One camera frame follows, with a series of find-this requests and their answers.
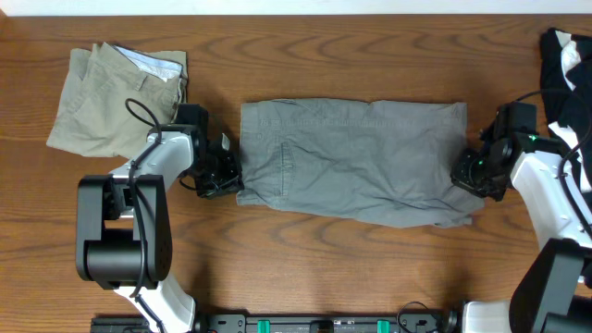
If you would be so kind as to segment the grey shorts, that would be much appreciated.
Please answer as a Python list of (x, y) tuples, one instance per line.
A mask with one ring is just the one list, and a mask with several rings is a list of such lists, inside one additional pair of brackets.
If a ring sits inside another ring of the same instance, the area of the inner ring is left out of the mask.
[(248, 103), (237, 202), (394, 228), (466, 225), (485, 204), (450, 178), (466, 127), (464, 103)]

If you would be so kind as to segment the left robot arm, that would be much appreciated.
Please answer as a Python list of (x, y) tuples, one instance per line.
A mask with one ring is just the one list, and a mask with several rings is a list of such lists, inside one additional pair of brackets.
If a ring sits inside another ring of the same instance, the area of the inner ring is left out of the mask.
[(170, 271), (173, 241), (167, 191), (190, 178), (203, 199), (241, 191), (241, 163), (226, 135), (207, 136), (208, 112), (181, 104), (170, 123), (146, 109), (146, 144), (123, 166), (78, 185), (76, 254), (79, 276), (124, 297), (137, 316), (95, 317), (93, 332), (206, 332), (197, 302)]

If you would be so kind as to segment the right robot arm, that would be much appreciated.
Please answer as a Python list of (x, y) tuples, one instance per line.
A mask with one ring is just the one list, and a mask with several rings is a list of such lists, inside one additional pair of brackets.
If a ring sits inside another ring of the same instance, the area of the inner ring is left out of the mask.
[(508, 301), (468, 302), (462, 332), (588, 332), (591, 301), (575, 293), (591, 284), (591, 212), (574, 182), (562, 142), (537, 133), (534, 105), (502, 105), (481, 134), (479, 151), (462, 152), (452, 183), (480, 198), (518, 191), (540, 252)]

